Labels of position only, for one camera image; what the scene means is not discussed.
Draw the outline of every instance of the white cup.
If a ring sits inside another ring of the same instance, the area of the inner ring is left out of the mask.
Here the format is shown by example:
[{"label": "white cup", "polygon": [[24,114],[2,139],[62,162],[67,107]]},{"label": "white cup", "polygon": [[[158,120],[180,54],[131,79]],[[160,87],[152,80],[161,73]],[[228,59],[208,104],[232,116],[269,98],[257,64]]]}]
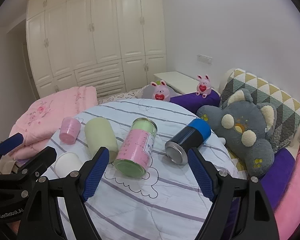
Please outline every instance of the white cup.
[{"label": "white cup", "polygon": [[54,170],[59,178],[66,177],[71,171],[79,171],[83,162],[75,153],[64,153],[56,160]]}]

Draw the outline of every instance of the white nightstand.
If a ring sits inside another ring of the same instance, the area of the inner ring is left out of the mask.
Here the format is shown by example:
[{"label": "white nightstand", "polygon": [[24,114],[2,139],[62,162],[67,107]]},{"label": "white nightstand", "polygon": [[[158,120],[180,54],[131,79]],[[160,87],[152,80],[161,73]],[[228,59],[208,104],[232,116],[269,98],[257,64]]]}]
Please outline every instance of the white nightstand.
[{"label": "white nightstand", "polygon": [[173,90],[183,95],[196,92],[199,84],[199,81],[176,71],[158,73],[154,76],[158,80],[164,80]]}]

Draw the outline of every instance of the black can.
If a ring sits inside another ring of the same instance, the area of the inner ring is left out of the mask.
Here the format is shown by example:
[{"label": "black can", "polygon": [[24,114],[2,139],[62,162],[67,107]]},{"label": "black can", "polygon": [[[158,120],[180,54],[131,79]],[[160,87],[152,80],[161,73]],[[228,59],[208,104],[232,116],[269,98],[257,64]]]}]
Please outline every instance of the black can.
[{"label": "black can", "polygon": [[185,165],[188,163],[188,151],[193,147],[198,148],[210,135],[210,126],[202,119],[194,119],[171,140],[166,142],[166,155],[175,164]]}]

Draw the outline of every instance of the white bedsheet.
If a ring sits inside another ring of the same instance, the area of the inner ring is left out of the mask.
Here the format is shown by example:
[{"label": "white bedsheet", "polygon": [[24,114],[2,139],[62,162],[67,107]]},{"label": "white bedsheet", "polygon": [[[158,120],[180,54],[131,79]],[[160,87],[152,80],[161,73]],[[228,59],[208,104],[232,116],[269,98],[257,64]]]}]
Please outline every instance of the white bedsheet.
[{"label": "white bedsheet", "polygon": [[[110,102],[78,115],[83,123],[74,145],[61,143],[59,131],[48,145],[56,149],[58,156],[75,152],[81,161],[89,160],[84,125],[96,116],[110,121],[119,147],[136,118],[147,117],[158,127],[152,162],[145,177],[129,179],[109,164],[95,195],[86,203],[102,239],[193,240],[202,227],[211,202],[200,192],[189,165],[178,166],[168,159],[164,144],[196,116],[181,106],[152,99]],[[238,177],[226,148],[214,133],[199,151],[217,169],[227,169],[232,177]],[[49,179],[57,178],[54,164],[44,175]],[[63,198],[59,198],[59,206],[67,238],[75,239]]]}]

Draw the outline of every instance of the pink cloth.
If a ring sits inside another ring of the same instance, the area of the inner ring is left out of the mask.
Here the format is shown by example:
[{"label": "pink cloth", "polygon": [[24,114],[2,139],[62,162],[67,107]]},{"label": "pink cloth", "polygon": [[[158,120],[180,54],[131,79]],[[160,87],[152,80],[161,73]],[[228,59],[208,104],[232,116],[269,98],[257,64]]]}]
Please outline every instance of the pink cloth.
[{"label": "pink cloth", "polygon": [[35,156],[46,147],[64,117],[75,116],[95,105],[95,87],[73,87],[35,101],[12,127],[10,136],[19,132],[24,140],[9,155],[14,160]]},{"label": "pink cloth", "polygon": [[280,240],[287,240],[300,224],[300,150],[292,177],[274,216]]}]

